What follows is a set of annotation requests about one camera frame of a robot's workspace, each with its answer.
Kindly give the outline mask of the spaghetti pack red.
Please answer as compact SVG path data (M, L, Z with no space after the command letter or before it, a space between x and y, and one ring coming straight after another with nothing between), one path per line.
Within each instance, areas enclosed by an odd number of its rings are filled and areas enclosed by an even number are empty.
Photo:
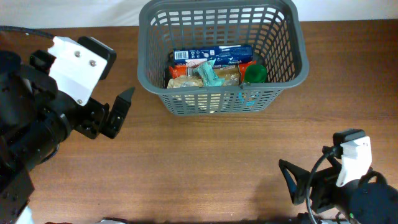
M224 78L225 85L239 85L244 80L244 74L248 66L256 64L256 60L248 63L241 63L237 65L215 65L213 67L214 72L219 78ZM169 73L172 78L178 78L182 75L187 77L193 77L200 79L201 76L198 73L194 73L192 68L188 68L186 65L175 65L169 66Z

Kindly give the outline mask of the rice bag beige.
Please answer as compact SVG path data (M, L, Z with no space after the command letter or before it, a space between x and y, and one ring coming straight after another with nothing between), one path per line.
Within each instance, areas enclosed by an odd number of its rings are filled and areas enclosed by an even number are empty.
M166 89L176 88L190 88L199 87L203 88L202 79L196 79L193 77L187 77L182 75L178 78L172 78L169 73L169 68L165 70L167 76ZM208 110L210 113L215 113L219 110L225 110L231 103L232 93L200 93L194 94L189 93L185 90L184 94L172 95L176 100L185 100L188 106L197 106L199 110Z

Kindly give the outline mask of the grey plastic basket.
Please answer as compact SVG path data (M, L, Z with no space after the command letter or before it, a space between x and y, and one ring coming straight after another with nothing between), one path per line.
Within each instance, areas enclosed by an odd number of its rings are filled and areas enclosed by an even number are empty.
M150 1L137 77L176 115L264 110L309 71L291 0Z

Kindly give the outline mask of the white teal packet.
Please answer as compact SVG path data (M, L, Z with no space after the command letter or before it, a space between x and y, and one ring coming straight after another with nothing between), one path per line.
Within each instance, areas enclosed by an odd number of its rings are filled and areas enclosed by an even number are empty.
M199 76L202 79L203 86L221 86L225 79L224 78L219 78L218 75L215 73L213 70L213 66L215 64L216 60L209 60L206 62L203 62L199 66L193 69L193 73L198 73Z

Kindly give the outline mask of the small round blue tin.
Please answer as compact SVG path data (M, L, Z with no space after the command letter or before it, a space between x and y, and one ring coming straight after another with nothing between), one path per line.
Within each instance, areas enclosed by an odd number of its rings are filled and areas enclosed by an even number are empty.
M242 103L243 106L254 106L258 96L258 92L241 92L238 93L238 100Z

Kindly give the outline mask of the tissue multipack blue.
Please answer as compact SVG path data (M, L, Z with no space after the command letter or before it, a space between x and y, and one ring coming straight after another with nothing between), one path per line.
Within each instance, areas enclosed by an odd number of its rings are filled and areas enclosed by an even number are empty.
M214 65L237 65L253 60L253 49L250 45L215 46L188 50L174 50L175 65L197 67L203 62L216 60Z

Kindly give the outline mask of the green lid jar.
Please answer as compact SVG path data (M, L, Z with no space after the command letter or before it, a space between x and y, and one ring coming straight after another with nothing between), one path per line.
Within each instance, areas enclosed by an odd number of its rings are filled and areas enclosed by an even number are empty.
M267 69L261 64L249 65L243 81L245 83L264 83L267 80Z

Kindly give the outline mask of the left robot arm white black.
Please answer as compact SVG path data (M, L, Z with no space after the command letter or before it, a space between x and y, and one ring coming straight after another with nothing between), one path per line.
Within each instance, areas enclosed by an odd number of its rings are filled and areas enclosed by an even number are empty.
M49 76L55 58L38 50L30 65L1 51L1 223L16 223L34 186L29 172L51 159L72 131L89 139L115 138L131 107L134 88L112 106L90 98L78 105Z

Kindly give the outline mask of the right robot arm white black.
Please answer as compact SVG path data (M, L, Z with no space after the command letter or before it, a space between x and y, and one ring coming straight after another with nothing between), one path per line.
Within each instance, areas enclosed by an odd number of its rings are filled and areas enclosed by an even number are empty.
M292 203L307 208L299 223L326 223L318 214L332 208L348 223L397 223L397 189L372 168L342 187L336 185L342 165L333 156L321 156L311 171L282 159L279 168Z

